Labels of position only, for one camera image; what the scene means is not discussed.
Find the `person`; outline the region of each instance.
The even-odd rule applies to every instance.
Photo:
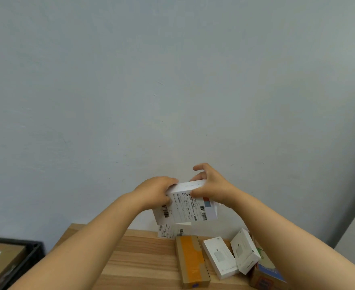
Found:
[[[206,183],[191,196],[207,197],[233,209],[292,289],[355,289],[355,265],[253,196],[237,189],[209,164],[191,181]],[[154,177],[120,196],[79,232],[64,241],[10,289],[90,289],[133,219],[170,202],[175,178]]]

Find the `wooden table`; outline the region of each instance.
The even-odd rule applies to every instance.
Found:
[[[83,226],[71,224],[55,247]],[[225,242],[231,249],[230,242]],[[157,232],[128,229],[93,289],[181,289],[174,243],[172,239],[158,238]],[[203,256],[211,278],[209,289],[254,289],[241,273],[219,280],[204,251]]]

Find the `black plastic bin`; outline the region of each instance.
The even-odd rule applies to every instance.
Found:
[[[25,259],[6,277],[0,285],[0,290],[6,290],[11,287],[12,284],[46,255],[45,246],[40,241],[0,238],[0,243],[23,245],[27,251]]]

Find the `wooden tabletop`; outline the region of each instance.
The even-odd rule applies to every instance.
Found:
[[[71,224],[55,247],[83,226]],[[199,236],[200,241],[208,238]],[[181,289],[174,243],[172,239],[158,238],[157,232],[128,229],[93,289]],[[230,241],[225,243],[231,249]],[[208,289],[254,289],[241,273],[219,280],[204,251],[203,256],[211,278]]]

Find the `orange tape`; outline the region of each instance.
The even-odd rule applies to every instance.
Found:
[[[190,283],[202,280],[199,264],[204,263],[201,251],[195,250],[191,236],[180,237],[181,247],[183,248],[184,260],[186,262],[187,275]]]

